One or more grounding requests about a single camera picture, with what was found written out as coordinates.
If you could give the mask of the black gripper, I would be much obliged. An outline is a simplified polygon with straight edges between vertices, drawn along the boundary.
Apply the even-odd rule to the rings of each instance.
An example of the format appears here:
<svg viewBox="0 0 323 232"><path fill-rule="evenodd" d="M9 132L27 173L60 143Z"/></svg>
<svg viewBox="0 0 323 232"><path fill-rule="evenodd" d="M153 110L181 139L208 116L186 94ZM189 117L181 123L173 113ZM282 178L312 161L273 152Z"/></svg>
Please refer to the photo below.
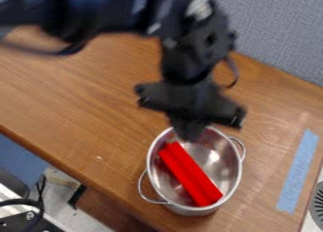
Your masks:
<svg viewBox="0 0 323 232"><path fill-rule="evenodd" d="M184 141L196 142L209 124L241 128L245 107L233 101L209 78L194 84L170 81L141 83L134 88L143 108L164 112Z"/></svg>

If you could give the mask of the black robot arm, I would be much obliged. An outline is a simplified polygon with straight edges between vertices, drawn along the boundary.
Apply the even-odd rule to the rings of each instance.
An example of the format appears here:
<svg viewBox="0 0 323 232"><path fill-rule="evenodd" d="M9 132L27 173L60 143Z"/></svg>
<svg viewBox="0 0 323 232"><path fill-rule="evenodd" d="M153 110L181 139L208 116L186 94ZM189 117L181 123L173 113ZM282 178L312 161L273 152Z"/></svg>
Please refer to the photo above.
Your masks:
<svg viewBox="0 0 323 232"><path fill-rule="evenodd" d="M247 109L212 80L220 61L232 64L236 35L217 0L0 0L0 25L34 25L67 43L56 56L78 53L105 33L161 41L161 81L135 86L139 106L165 113L185 141L216 123L244 125Z"/></svg>

